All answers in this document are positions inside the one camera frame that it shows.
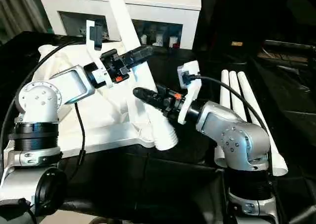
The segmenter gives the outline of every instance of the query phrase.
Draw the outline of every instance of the white bracket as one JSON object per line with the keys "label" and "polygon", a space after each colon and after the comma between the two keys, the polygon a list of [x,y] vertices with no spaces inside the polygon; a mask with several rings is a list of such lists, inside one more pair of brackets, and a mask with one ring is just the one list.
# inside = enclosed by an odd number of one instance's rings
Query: white bracket
{"label": "white bracket", "polygon": [[98,70],[92,72],[95,80],[97,83],[106,82],[106,87],[111,88],[113,86],[113,82],[111,80],[111,77],[101,62],[99,58],[99,54],[96,53],[96,50],[94,49],[94,41],[90,39],[90,27],[94,27],[94,21],[87,20],[86,23],[86,47],[87,51],[95,63],[95,65],[98,67]]}
{"label": "white bracket", "polygon": [[191,81],[188,85],[185,84],[185,82],[183,82],[183,79],[182,79],[182,76],[184,74],[199,75],[198,61],[191,61],[191,62],[183,64],[183,66],[178,67],[178,77],[179,77],[180,86],[181,88],[188,90],[188,93],[185,96],[186,99],[182,105],[182,108],[178,116],[179,124],[186,123],[185,118],[189,110],[189,107],[192,101],[197,99],[199,90],[201,89],[201,86],[202,86],[201,79],[195,79]]}

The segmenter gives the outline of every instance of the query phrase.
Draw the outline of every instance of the bolt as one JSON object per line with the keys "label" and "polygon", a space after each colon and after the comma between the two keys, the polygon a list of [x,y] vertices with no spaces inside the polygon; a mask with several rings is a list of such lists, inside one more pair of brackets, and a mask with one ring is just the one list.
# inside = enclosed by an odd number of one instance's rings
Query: bolt
{"label": "bolt", "polygon": [[255,208],[255,205],[253,205],[252,203],[246,203],[244,211],[248,214],[251,214],[251,213],[254,213],[254,208]]}

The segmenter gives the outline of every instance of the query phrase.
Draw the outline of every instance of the orange clip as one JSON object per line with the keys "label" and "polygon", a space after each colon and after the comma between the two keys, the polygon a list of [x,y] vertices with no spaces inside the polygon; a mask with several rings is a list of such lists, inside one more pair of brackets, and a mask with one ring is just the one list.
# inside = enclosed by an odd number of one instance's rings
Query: orange clip
{"label": "orange clip", "polygon": [[179,93],[175,94],[174,97],[175,97],[177,100],[182,99],[182,95],[179,94]]}
{"label": "orange clip", "polygon": [[115,78],[115,81],[116,81],[116,82],[121,82],[121,81],[123,81],[123,77],[116,77],[116,78]]}

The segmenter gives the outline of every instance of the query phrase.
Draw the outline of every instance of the white tube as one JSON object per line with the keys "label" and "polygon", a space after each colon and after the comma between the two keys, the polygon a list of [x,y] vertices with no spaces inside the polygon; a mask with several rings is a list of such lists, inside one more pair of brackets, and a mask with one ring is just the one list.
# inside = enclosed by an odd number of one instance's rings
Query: white tube
{"label": "white tube", "polygon": [[[271,152],[272,152],[272,165],[273,165],[273,175],[274,176],[283,176],[288,172],[287,165],[285,163],[284,158],[279,154],[277,150],[277,146],[275,144],[275,141],[270,133],[269,127],[266,123],[265,118],[263,117],[263,114],[261,112],[261,109],[259,107],[259,104],[255,98],[255,95],[251,89],[251,86],[248,82],[248,79],[244,72],[238,73],[238,79],[240,82],[240,86],[242,89],[242,93],[244,98],[247,100],[247,102],[256,110],[260,118],[262,119],[264,125],[267,128],[267,132],[270,138],[270,144],[271,144]],[[258,120],[254,117],[254,115],[249,111],[251,120],[254,124],[260,125]]]}
{"label": "white tube", "polygon": [[[221,81],[229,86],[229,74],[227,70],[222,71]],[[231,108],[231,97],[230,92],[224,87],[221,87],[219,104],[230,109]]]}
{"label": "white tube", "polygon": [[[222,71],[221,81],[229,86],[229,74],[227,70]],[[230,92],[224,87],[221,87],[219,104],[226,108],[231,108]],[[219,145],[217,145],[217,147],[214,150],[214,162],[216,165],[220,167],[227,167],[225,153],[222,147]]]}
{"label": "white tube", "polygon": [[[135,28],[129,16],[124,0],[109,0],[113,16],[117,23],[118,31],[126,51],[140,46]],[[156,84],[150,72],[147,62],[134,67],[133,72],[137,86],[157,91]],[[145,104],[145,109],[153,128],[155,146],[158,150],[168,150],[178,143],[174,128],[162,113],[152,106]]]}
{"label": "white tube", "polygon": [[[229,72],[229,83],[232,89],[234,89],[238,94],[240,94],[237,73],[235,71]],[[247,117],[245,113],[245,108],[240,99],[238,99],[235,95],[232,94],[232,105],[233,110],[242,118],[242,120],[247,122]]]}

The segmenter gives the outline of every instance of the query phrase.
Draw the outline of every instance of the white 3d printed part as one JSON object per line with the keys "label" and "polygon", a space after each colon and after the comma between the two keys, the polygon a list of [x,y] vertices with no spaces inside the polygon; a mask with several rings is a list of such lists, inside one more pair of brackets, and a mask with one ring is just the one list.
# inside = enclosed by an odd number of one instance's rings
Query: white 3d printed part
{"label": "white 3d printed part", "polygon": [[[124,0],[109,0],[114,18],[117,23],[118,31],[126,51],[133,50],[140,46],[135,28],[129,16]],[[147,62],[133,68],[135,75],[135,87],[144,87],[157,91],[156,84],[150,72]],[[129,103],[136,103],[138,100],[132,94],[128,97]],[[152,125],[152,136],[155,146],[158,150],[168,150],[178,143],[178,138],[174,128],[169,124],[166,117],[160,111],[144,103],[145,110],[148,114]]]}

